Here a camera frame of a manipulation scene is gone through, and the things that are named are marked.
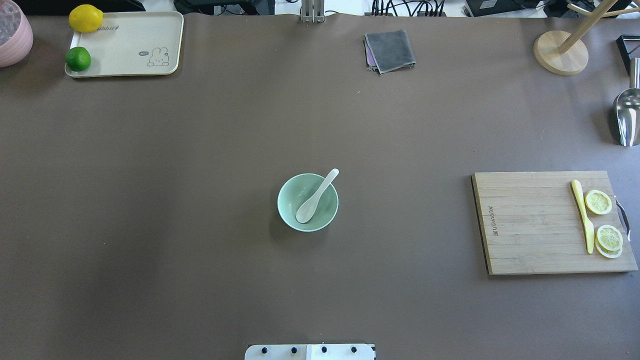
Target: cutting board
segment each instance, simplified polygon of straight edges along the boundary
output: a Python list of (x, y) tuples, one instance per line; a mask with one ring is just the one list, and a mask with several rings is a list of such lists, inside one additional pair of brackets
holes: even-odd
[[(625, 238), (620, 257), (607, 259), (596, 249), (587, 253), (573, 179), (584, 193), (597, 189), (611, 198), (609, 214), (587, 210), (587, 215), (596, 231), (605, 224), (620, 230)], [(607, 172), (476, 172), (472, 181), (489, 274), (638, 270)]]

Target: black cable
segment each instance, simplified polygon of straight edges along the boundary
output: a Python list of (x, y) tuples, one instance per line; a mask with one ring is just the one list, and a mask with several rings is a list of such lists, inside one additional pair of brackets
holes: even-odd
[(382, 16), (382, 11), (385, 8), (385, 0), (374, 0), (371, 7), (371, 16)]
[(409, 8), (409, 4), (406, 2), (406, 0), (402, 0), (402, 2), (406, 6), (406, 11), (409, 13), (409, 16), (411, 16), (411, 9)]
[(438, 12), (438, 8), (440, 7), (440, 4), (438, 4), (438, 0), (433, 0), (433, 2), (435, 3), (435, 5), (431, 10), (431, 14), (429, 16), (436, 16), (436, 13)]
[(522, 10), (537, 10), (537, 9), (539, 9), (539, 8), (543, 8), (543, 7), (545, 7), (546, 5), (548, 5), (549, 3), (551, 3), (551, 1), (554, 1), (554, 0), (548, 0), (546, 3), (543, 3), (542, 5), (536, 6), (535, 8), (528, 8), (528, 7), (525, 7), (523, 4), (520, 4), (520, 3), (518, 2), (518, 0), (511, 0), (511, 1), (512, 1), (514, 4), (518, 5), (519, 7), (521, 7), (521, 8), (522, 8)]
[(433, 5), (431, 5), (431, 3), (429, 3), (429, 1), (422, 1), (420, 4), (418, 4), (418, 6), (416, 6), (415, 9), (413, 9), (413, 13), (411, 14), (411, 16), (413, 16), (413, 14), (417, 14), (417, 16), (420, 16), (420, 9), (422, 9), (422, 6), (425, 6), (425, 16), (427, 14), (427, 12), (429, 11), (429, 9), (433, 10)]
[(229, 9), (226, 9), (226, 11), (227, 11), (228, 13), (230, 13), (230, 14), (233, 14), (233, 15), (244, 15), (244, 10), (243, 10), (243, 12), (242, 12), (242, 13), (234, 13), (233, 11), (231, 11), (231, 10), (229, 10)]
[[(394, 13), (396, 14), (396, 16), (398, 16), (398, 14), (397, 14), (397, 12), (396, 12), (396, 6), (402, 6), (402, 5), (409, 6), (408, 4), (410, 4), (410, 3), (421, 3), (421, 2), (423, 2), (423, 1), (425, 1), (425, 0), (409, 0), (409, 1), (405, 1), (405, 0), (403, 0), (403, 3), (402, 3), (402, 4), (394, 4), (394, 3), (392, 3), (392, 0), (389, 0), (389, 2), (387, 3), (387, 10), (386, 10), (386, 11), (387, 11), (387, 14), (388, 14), (388, 8), (391, 8), (391, 10), (393, 10), (393, 11), (394, 11)], [(412, 11), (411, 11), (410, 9), (411, 9), (411, 8), (409, 8), (409, 14), (408, 14), (408, 15), (409, 15), (409, 16), (412, 16)]]

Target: lemon slice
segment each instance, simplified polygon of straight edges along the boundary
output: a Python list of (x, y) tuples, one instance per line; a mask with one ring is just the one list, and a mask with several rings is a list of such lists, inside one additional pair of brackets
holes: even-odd
[(607, 194), (600, 190), (590, 190), (584, 196), (584, 202), (587, 208), (594, 214), (606, 215), (611, 212), (613, 205)]
[(611, 225), (603, 225), (598, 228), (596, 240), (602, 250), (617, 252), (622, 248), (622, 234)]
[(596, 250), (600, 253), (600, 255), (609, 259), (615, 259), (618, 256), (620, 256), (620, 254), (622, 254), (622, 248), (618, 249), (618, 251), (605, 250), (600, 247), (600, 244), (597, 241), (596, 241)]

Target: beige tray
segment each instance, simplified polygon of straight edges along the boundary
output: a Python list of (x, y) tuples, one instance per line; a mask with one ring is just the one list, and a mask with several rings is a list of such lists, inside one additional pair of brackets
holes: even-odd
[(73, 78), (93, 76), (167, 75), (178, 68), (184, 18), (179, 12), (105, 13), (91, 33), (76, 31), (71, 47), (91, 54), (85, 71), (65, 72)]

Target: folded cloth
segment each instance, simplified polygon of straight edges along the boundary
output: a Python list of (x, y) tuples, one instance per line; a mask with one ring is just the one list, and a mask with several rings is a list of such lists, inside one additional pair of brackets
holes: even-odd
[(368, 68), (384, 74), (401, 67), (413, 67), (415, 58), (405, 30), (364, 35)]

